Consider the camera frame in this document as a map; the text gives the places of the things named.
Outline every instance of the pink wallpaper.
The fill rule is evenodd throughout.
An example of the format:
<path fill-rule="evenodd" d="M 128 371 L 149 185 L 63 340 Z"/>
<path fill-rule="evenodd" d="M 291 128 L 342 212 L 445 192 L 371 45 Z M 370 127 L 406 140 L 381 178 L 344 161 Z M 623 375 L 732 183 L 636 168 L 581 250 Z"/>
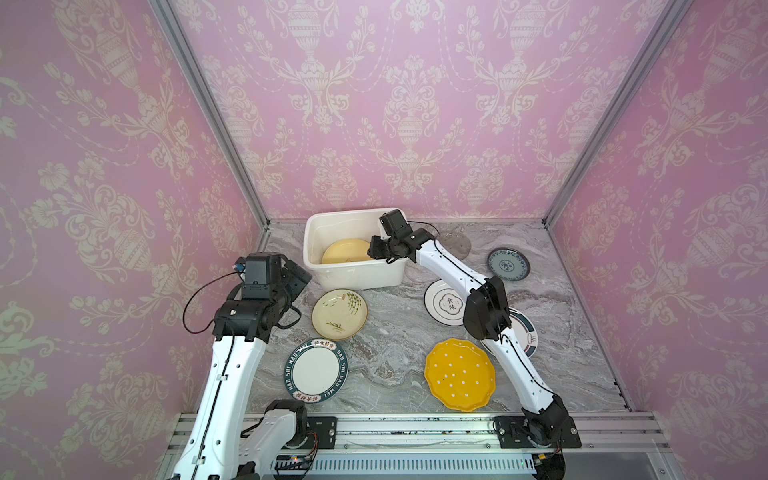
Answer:
<path fill-rule="evenodd" d="M 154 478 L 258 229 L 148 3 L 2 4 L 0 152 L 0 478 Z"/>
<path fill-rule="evenodd" d="M 541 218 L 665 0 L 173 0 L 267 214 Z"/>
<path fill-rule="evenodd" d="M 694 2 L 554 226 L 689 480 L 768 455 L 768 4 Z"/>

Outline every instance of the gray marble surface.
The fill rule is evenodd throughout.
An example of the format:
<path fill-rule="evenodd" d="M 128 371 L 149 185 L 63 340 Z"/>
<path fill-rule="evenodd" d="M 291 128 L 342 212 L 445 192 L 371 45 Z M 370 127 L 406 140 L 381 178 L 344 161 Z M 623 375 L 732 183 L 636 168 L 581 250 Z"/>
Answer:
<path fill-rule="evenodd" d="M 624 410 L 613 376 L 546 230 L 539 222 L 437 223 L 442 231 L 462 231 L 472 241 L 464 260 L 480 273 L 491 275 L 488 253 L 497 247 L 520 250 L 531 262 L 531 274 L 506 282 L 509 305 L 521 310 L 538 330 L 539 344 L 531 361 L 566 407 L 579 411 Z M 267 250 L 284 253 L 302 264 L 304 223 L 272 223 Z M 437 276 L 409 263 L 399 286 L 362 290 L 369 307 L 368 321 L 351 339 L 340 342 L 349 357 L 344 387 L 329 400 L 309 405 L 311 412 L 446 412 L 432 396 L 424 378 L 427 354 L 449 338 L 475 342 L 463 327 L 444 326 L 424 307 L 424 292 Z M 300 343 L 319 335 L 312 327 L 315 302 L 324 294 L 312 282 L 295 305 L 302 319 L 292 329 L 274 329 L 253 381 L 249 412 L 262 412 L 274 399 L 289 398 L 283 367 Z M 521 406 L 501 367 L 497 388 L 480 411 L 518 411 Z"/>

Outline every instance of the blue and white plate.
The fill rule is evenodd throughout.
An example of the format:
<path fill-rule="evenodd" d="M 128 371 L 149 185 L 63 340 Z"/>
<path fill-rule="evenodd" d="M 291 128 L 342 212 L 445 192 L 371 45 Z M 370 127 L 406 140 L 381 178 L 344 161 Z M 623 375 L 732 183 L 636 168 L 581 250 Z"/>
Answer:
<path fill-rule="evenodd" d="M 341 345 L 314 339 L 302 343 L 291 353 L 283 380 L 294 399 L 318 403 L 341 389 L 348 371 L 349 362 Z"/>
<path fill-rule="evenodd" d="M 531 272 L 525 255 L 511 248 L 497 248 L 488 255 L 488 268 L 504 280 L 523 280 Z"/>

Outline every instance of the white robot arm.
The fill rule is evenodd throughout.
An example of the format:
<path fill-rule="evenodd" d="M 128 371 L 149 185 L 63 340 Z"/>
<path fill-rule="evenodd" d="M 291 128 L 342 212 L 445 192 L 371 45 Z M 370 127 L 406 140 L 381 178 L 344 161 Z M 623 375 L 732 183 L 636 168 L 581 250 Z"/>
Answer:
<path fill-rule="evenodd" d="M 568 411 L 520 347 L 511 328 L 504 283 L 466 266 L 424 229 L 413 231 L 400 210 L 380 220 L 389 238 L 373 237 L 369 255 L 388 261 L 410 258 L 465 298 L 464 327 L 493 353 L 512 381 L 528 438 L 541 447 L 556 443 Z M 203 401 L 172 480 L 262 478 L 284 445 L 295 447 L 306 441 L 306 408 L 298 400 L 270 404 L 242 445 L 240 426 L 270 331 L 273 326 L 293 325 L 281 326 L 279 320 L 311 276 L 277 253 L 253 253 L 240 258 L 235 267 L 244 271 L 243 283 L 230 293 L 214 319 L 214 354 Z M 234 300 L 239 288 L 242 299 Z"/>
<path fill-rule="evenodd" d="M 427 240 L 422 244 L 416 251 L 416 263 L 436 273 L 464 299 L 488 281 L 485 275 L 475 272 L 451 255 L 437 240 Z M 551 390 L 525 355 L 511 326 L 500 332 L 498 340 L 483 339 L 482 343 L 502 365 L 524 409 L 539 412 L 552 404 Z"/>

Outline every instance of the yellow plate in tub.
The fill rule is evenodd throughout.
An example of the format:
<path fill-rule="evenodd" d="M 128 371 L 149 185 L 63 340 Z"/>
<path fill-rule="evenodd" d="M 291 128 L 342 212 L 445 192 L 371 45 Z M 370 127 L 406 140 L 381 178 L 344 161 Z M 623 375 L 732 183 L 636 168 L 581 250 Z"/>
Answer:
<path fill-rule="evenodd" d="M 346 238 L 333 243 L 323 254 L 322 263 L 364 262 L 368 256 L 369 242 L 359 238 Z"/>
<path fill-rule="evenodd" d="M 427 355 L 424 377 L 443 405 L 473 412 L 488 405 L 496 391 L 496 369 L 488 355 L 467 340 L 448 339 Z"/>

